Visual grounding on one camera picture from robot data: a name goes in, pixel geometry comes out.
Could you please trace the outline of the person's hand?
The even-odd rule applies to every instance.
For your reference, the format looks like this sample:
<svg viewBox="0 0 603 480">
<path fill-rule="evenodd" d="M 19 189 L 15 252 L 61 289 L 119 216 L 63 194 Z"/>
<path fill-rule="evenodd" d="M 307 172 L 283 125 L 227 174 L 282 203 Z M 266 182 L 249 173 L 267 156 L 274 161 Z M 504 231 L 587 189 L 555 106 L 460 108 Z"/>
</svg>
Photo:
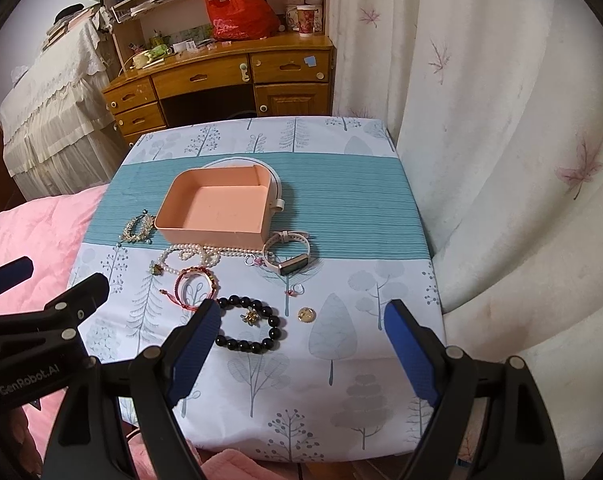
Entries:
<svg viewBox="0 0 603 480">
<path fill-rule="evenodd" d="M 42 458 L 36 442 L 28 428 L 28 418 L 22 408 L 16 408 L 9 414 L 11 445 L 14 447 L 18 462 L 37 479 L 42 475 Z"/>
</svg>

